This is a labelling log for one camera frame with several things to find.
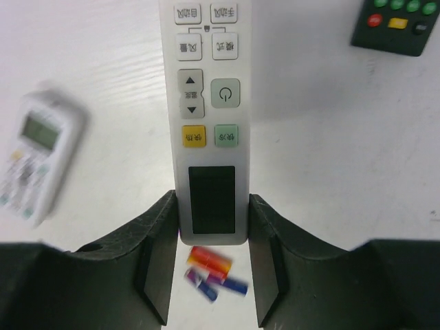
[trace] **yellow button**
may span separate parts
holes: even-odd
[[[206,145],[205,126],[183,126],[181,138],[186,148],[203,148]]]
[[[23,157],[23,153],[18,149],[11,154],[12,160],[19,160],[22,157]]]
[[[388,23],[388,27],[391,29],[399,29],[403,30],[408,25],[408,19],[390,19],[390,23]]]

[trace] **red button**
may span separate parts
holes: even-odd
[[[381,14],[374,14],[368,18],[368,21],[366,23],[370,28],[376,28],[380,25],[380,23],[382,23],[382,19],[383,18]]]

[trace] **gray button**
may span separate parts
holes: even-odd
[[[188,96],[195,96],[194,93],[197,93],[196,98],[188,98]],[[204,98],[201,97],[200,93],[187,92],[182,94],[180,98],[180,116],[183,119],[197,119],[205,116]]]
[[[238,79],[214,79],[211,82],[211,103],[214,108],[237,108],[240,105]]]
[[[201,92],[204,90],[204,75],[200,69],[179,70],[177,72],[177,79],[179,81],[179,90],[182,93],[185,91]]]

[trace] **purple battery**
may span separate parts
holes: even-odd
[[[200,276],[194,268],[190,268],[186,271],[185,277],[199,290],[206,298],[211,302],[214,302],[219,295],[216,290],[211,288]]]
[[[218,278],[214,275],[209,275],[206,279],[207,284],[216,284],[221,285],[222,287],[226,287],[232,291],[238,292],[240,294],[246,295],[248,292],[248,284],[244,283],[240,280],[236,280],[233,278],[227,278],[225,280]]]

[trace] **white table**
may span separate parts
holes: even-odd
[[[421,58],[349,47],[361,1],[254,1],[251,191],[342,248],[440,237],[440,32]],[[156,0],[0,1],[0,160],[19,98],[44,80],[91,125],[52,216],[0,241],[75,250],[173,188]],[[182,279],[167,329],[256,329],[252,288],[210,305]],[[221,248],[252,282],[247,245]]]

